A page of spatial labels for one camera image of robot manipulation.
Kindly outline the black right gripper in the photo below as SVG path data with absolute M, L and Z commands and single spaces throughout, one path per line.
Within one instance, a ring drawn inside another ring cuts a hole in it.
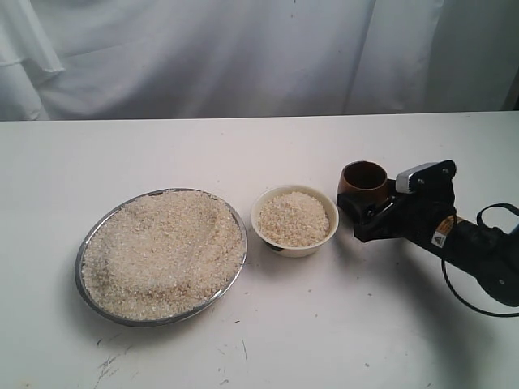
M 360 194 L 337 195 L 337 206 L 359 241 L 404 238 L 441 259 L 444 279 L 454 294 L 447 263 L 472 276 L 494 300 L 518 306 L 518 228 L 506 233 L 486 225 L 481 212 L 472 223 L 448 203 L 398 194 L 394 179 L 386 181 L 386 190 L 391 202 L 380 210 Z

